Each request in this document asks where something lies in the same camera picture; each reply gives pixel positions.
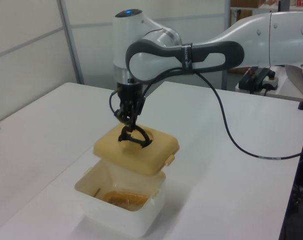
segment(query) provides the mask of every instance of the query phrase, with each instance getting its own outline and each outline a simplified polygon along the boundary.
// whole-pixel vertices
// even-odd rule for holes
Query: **black cable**
[[[115,91],[113,91],[110,96],[109,96],[109,107],[110,107],[110,110],[112,111],[113,114],[115,114],[115,111],[113,109],[113,106],[112,106],[112,98],[115,94],[119,93],[123,88],[122,87],[119,87],[117,88]]]
[[[193,73],[196,74],[197,76],[199,76],[202,80],[204,80],[208,86],[211,88],[211,90],[214,92],[214,94],[216,95],[217,99],[218,99],[218,102],[219,102],[219,105],[220,105],[220,109],[221,109],[221,113],[222,113],[222,118],[223,118],[223,122],[224,122],[224,125],[225,125],[225,128],[226,128],[226,131],[227,131],[227,134],[230,138],[230,140],[232,141],[232,143],[239,149],[241,150],[243,153],[247,154],[247,155],[250,155],[254,158],[258,158],[258,159],[266,159],[266,160],[285,160],[285,159],[292,159],[292,158],[296,158],[298,156],[302,156],[303,155],[303,152],[300,152],[300,153],[297,153],[297,154],[294,154],[294,155],[290,155],[290,156],[283,156],[283,157],[269,157],[269,156],[259,156],[259,155],[256,155],[256,154],[253,154],[253,153],[250,153],[244,149],[242,149],[236,142],[235,140],[233,139],[231,133],[230,133],[230,130],[228,128],[228,125],[227,125],[227,120],[226,120],[226,115],[225,115],[225,111],[224,111],[224,107],[223,107],[223,103],[222,103],[222,100],[220,98],[220,96],[218,95],[216,89],[213,87],[213,85],[203,76],[201,75],[198,71],[196,70],[193,70]]]
[[[268,92],[269,90],[270,90],[270,88],[269,88],[269,86],[267,85],[267,86],[266,86],[265,93],[263,94],[264,97],[266,97],[266,94],[267,94],[267,92]]]

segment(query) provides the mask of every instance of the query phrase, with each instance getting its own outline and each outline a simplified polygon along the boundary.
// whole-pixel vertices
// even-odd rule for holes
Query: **container lid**
[[[93,153],[104,160],[143,175],[155,175],[175,159],[174,154],[179,150],[175,137],[140,125],[152,140],[150,145],[141,147],[132,141],[118,141],[123,127],[124,124],[120,123],[100,138],[94,145]],[[137,130],[134,130],[131,136],[144,140]]]

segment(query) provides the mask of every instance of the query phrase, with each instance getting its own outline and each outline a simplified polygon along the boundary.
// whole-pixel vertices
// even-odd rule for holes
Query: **plastic container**
[[[102,159],[74,188],[89,218],[138,238],[164,207],[165,179],[162,171],[145,176]]]

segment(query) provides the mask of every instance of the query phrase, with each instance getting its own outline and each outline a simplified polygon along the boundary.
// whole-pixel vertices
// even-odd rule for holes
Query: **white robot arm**
[[[122,111],[115,115],[122,120],[129,120],[135,107],[141,111],[142,106],[134,103],[141,87],[133,90],[140,83],[156,83],[171,76],[193,74],[194,70],[207,73],[275,65],[303,70],[303,12],[247,17],[201,43],[182,44],[174,30],[152,21],[138,9],[117,14],[113,31],[115,80],[122,88],[118,92]],[[125,103],[130,101],[131,108],[127,106],[124,114]]]

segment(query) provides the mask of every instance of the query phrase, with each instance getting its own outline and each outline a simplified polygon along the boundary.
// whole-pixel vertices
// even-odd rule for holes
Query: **white table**
[[[268,91],[266,94],[267,97],[287,99],[298,102],[303,101],[303,94],[292,83],[292,81],[289,80],[285,67],[272,66],[270,69],[275,72],[275,77],[278,78],[278,87],[276,90]],[[265,89],[262,89],[260,91],[255,91],[253,94],[263,96],[265,91]],[[250,93],[250,91],[240,89],[239,83],[237,83],[235,87],[235,92],[247,94]]]
[[[92,149],[86,149],[117,123],[108,109],[108,93],[108,90],[70,83],[33,103],[37,106],[41,101],[44,108],[53,108],[48,111],[52,114],[50,117],[46,114],[42,117],[47,116],[62,130],[43,132],[43,140],[41,136],[34,137],[36,129],[41,127],[36,124],[42,122],[39,116],[24,126],[34,127],[30,138],[36,139],[35,142],[44,141],[44,145],[56,138],[61,142],[54,140],[51,144],[54,151],[50,162],[40,159],[42,168],[24,177],[26,181],[31,179],[29,185],[36,188],[40,185],[35,183],[36,179],[50,165],[52,174],[46,179],[47,186],[38,187],[39,193],[0,227],[0,240],[130,239],[85,217],[74,193],[74,184],[99,160],[92,155]],[[218,93],[230,132],[244,149],[275,157],[301,151],[303,111],[297,109],[298,102],[223,90]],[[20,112],[12,117],[22,118],[26,112]],[[82,129],[65,135],[69,133],[64,130],[64,120],[68,117]],[[262,160],[239,151],[228,138],[214,94],[205,87],[163,83],[147,98],[138,122],[177,137],[180,144],[175,161],[164,169],[167,176],[165,207],[145,239],[278,239],[298,158]],[[0,124],[0,137],[4,134],[4,123]],[[26,137],[20,142],[24,143],[25,155],[39,150],[33,149],[37,143]],[[76,145],[82,145],[82,150],[73,149]],[[78,158],[81,151],[86,152]],[[54,157],[63,154],[65,159]],[[16,160],[24,164],[24,159],[10,160],[9,157],[8,164]],[[7,188],[8,179],[4,176],[0,185]],[[28,186],[17,187],[21,193]]]

